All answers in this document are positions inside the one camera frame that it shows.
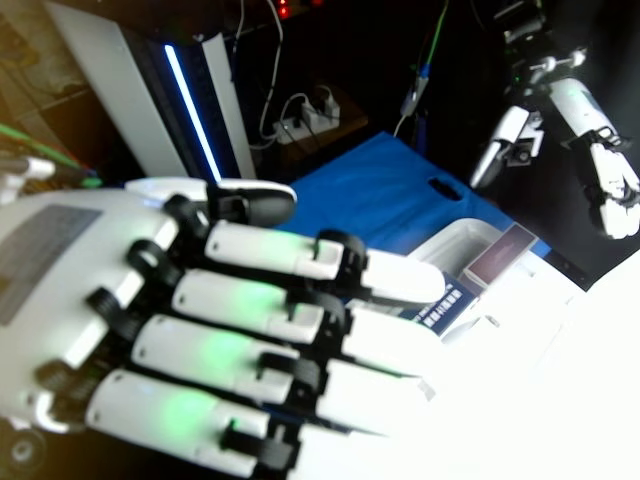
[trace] blue led light strip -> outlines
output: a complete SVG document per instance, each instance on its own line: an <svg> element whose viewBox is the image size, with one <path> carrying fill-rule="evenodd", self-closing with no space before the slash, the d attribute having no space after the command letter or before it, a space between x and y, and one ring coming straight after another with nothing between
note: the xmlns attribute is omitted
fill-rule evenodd
<svg viewBox="0 0 640 480"><path fill-rule="evenodd" d="M196 106L193 103L193 99L191 98L191 93L189 92L189 87L187 86L187 81L184 78L184 74L182 73L182 68L180 68L180 62L178 62L178 57L176 56L176 52L170 45L164 46L164 51L167 55L167 59L169 60L169 64L171 65L171 70L173 71L173 76L176 79L176 83L180 88L180 93L182 94L182 100L187 107L187 111L189 112L189 117L191 117L191 123L193 124L193 128L196 130L196 134L198 135L198 140L200 140L200 146L202 147L202 151L204 152L204 156L209 163L209 168L211 169L211 173L213 173L213 177L217 182L221 180L220 171L218 170L218 165L216 164L216 159L213 158L213 152L211 151L211 147L209 146L209 141L207 140L207 136L204 133L204 128L202 128L202 122L200 122L200 117L198 116L198 111L196 110Z"/></svg>

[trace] robotic hand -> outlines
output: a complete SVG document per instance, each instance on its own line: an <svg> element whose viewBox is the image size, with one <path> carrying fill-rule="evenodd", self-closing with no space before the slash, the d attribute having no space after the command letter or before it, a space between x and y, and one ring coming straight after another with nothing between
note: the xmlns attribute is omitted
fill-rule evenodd
<svg viewBox="0 0 640 480"><path fill-rule="evenodd" d="M496 19L505 29L508 26L505 40L520 57L514 63L510 88L519 105L510 107L500 120L471 177L471 187L486 187L504 166L527 166L538 156L544 138L542 112L550 104L549 113L562 118L558 133L566 137L563 144L591 157L591 165L587 168L581 161L579 171L593 223L613 239L635 235L640 228L640 182L622 153L628 142L618 135L587 87L571 77L585 62L585 51L575 50L564 59L545 56L540 60L536 55L551 48L545 44L544 18L538 9L526 15L516 13L511 8ZM512 18L527 28L509 23ZM535 21L523 23L523 18Z"/></svg>
<svg viewBox="0 0 640 480"><path fill-rule="evenodd" d="M262 228L295 200L269 182L146 179L3 207L0 416L242 478L396 474L442 344L339 298L424 305L443 276L341 232Z"/></svg>

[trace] green cable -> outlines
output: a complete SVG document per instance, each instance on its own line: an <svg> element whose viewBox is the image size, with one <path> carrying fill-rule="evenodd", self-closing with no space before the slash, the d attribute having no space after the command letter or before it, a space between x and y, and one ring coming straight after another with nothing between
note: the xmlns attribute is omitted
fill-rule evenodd
<svg viewBox="0 0 640 480"><path fill-rule="evenodd" d="M51 148L47 145L44 145L37 140L34 140L26 133L23 133L19 130L15 130L3 123L0 123L0 133L6 135L9 138L13 138L14 140L18 140L20 142L26 143L33 149L43 153L44 155L50 157L52 160L55 160L67 167L80 168L80 166L71 158L66 156L64 153L59 152L55 148Z"/></svg>
<svg viewBox="0 0 640 480"><path fill-rule="evenodd" d="M431 43L431 50L429 51L429 57L427 58L426 65L431 65L431 60L433 60L433 55L436 52L436 47L438 46L438 40L440 38L440 30L444 23L444 17L447 14L447 8L449 8L449 0L444 2L444 8L442 9L442 13L438 19L438 26L436 27L436 33L433 35L433 42Z"/></svg>

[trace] blue surface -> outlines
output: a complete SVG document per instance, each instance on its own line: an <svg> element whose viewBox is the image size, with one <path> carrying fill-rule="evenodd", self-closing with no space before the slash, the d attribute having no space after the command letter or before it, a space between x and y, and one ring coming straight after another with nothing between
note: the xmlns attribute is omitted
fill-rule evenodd
<svg viewBox="0 0 640 480"><path fill-rule="evenodd" d="M462 197L450 200L427 182L437 178ZM407 254L460 218L499 230L513 220L401 141L380 133L295 182L298 207L283 230L315 236L332 228L359 236L368 247ZM539 256L550 248L538 242Z"/></svg>

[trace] power strip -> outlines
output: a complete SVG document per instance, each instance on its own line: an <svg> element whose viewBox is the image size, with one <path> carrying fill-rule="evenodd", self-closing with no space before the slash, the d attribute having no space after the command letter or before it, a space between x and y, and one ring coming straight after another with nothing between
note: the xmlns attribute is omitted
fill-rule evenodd
<svg viewBox="0 0 640 480"><path fill-rule="evenodd" d="M340 105L332 97L325 102L323 110L314 109L309 103L302 105L302 118L289 117L273 124L276 139L281 145L303 140L313 135L333 130L340 126Z"/></svg>

